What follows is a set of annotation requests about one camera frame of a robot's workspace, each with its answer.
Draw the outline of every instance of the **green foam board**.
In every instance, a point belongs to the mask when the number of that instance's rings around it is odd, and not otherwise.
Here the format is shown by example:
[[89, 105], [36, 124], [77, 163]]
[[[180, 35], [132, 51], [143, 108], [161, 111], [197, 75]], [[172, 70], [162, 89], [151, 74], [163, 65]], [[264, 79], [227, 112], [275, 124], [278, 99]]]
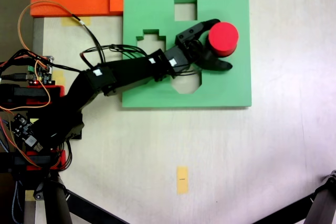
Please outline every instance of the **green foam board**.
[[239, 31], [236, 51], [225, 58], [233, 69], [224, 73], [202, 71], [202, 85], [193, 94], [179, 94], [170, 78], [150, 81], [124, 92], [123, 107], [251, 106], [249, 0], [197, 0], [197, 20], [175, 21], [174, 3], [179, 1], [124, 0], [123, 43], [136, 46], [144, 30], [159, 30], [169, 49], [174, 46], [176, 34], [199, 22], [218, 18], [234, 24]]

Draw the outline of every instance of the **white label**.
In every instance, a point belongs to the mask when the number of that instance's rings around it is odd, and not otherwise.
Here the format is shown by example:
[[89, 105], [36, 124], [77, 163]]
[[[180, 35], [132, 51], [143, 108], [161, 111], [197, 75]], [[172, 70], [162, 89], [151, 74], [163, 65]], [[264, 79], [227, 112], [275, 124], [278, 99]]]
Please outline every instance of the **white label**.
[[170, 63], [170, 65], [172, 65], [172, 67], [174, 67], [176, 64], [177, 64], [177, 62], [176, 62], [176, 60], [173, 58], [173, 59], [171, 59], [170, 61], [169, 61], [169, 63]]
[[93, 71], [93, 73], [96, 75], [96, 76], [102, 76], [102, 72], [100, 71], [100, 69], [96, 69]]
[[34, 138], [33, 136], [29, 136], [29, 138], [26, 139], [26, 144], [28, 144], [30, 147], [32, 147], [36, 142], [36, 138]]

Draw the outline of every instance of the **floor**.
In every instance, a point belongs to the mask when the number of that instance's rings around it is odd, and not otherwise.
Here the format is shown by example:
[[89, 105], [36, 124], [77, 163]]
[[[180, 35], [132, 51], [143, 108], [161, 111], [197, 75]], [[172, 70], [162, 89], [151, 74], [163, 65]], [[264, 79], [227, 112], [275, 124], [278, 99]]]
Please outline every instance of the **floor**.
[[[2, 1], [0, 36], [12, 36], [0, 44], [7, 58], [20, 48], [14, 13], [29, 0]], [[132, 224], [252, 223], [311, 193], [336, 163], [335, 3], [250, 0], [247, 110], [125, 110], [118, 97], [99, 96], [83, 111], [83, 139], [73, 142], [62, 180]], [[25, 40], [32, 39], [33, 22], [25, 24]], [[44, 55], [85, 68], [78, 53], [92, 42], [80, 27], [64, 28], [57, 18], [37, 26]], [[102, 44], [120, 43], [122, 18], [92, 18], [90, 29]], [[68, 89], [76, 76], [65, 77]], [[189, 168], [188, 194], [176, 193], [178, 166]], [[13, 188], [9, 176], [1, 179]], [[12, 195], [4, 196], [8, 209]], [[36, 223], [45, 223], [43, 202]]]
[[[17, 20], [20, 12], [30, 3], [30, 0], [0, 0], [0, 61], [7, 60], [17, 50], [21, 43], [17, 36]], [[23, 36], [28, 45], [33, 44], [33, 19], [26, 15], [22, 25]], [[20, 67], [8, 70], [20, 71]], [[0, 212], [1, 223], [13, 223], [11, 206], [15, 183], [10, 174], [0, 174]]]

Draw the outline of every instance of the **masking tape strip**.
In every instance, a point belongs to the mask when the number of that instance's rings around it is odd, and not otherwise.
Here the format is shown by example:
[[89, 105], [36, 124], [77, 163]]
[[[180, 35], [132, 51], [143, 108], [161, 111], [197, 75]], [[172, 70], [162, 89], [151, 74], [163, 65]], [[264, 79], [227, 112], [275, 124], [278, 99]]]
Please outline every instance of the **masking tape strip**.
[[188, 193], [188, 167], [177, 167], [177, 194]]
[[[86, 26], [91, 25], [91, 17], [79, 17]], [[75, 18], [73, 17], [62, 17], [61, 18], [62, 26], [82, 26]]]

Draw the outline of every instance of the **red cylindrical block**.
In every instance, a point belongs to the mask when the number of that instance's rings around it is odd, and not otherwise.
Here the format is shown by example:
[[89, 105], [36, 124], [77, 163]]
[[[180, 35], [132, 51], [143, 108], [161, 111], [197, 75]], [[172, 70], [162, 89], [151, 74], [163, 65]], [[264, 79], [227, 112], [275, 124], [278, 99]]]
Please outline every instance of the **red cylindrical block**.
[[227, 57], [236, 50], [239, 33], [234, 25], [220, 22], [210, 29], [208, 39], [220, 57]]

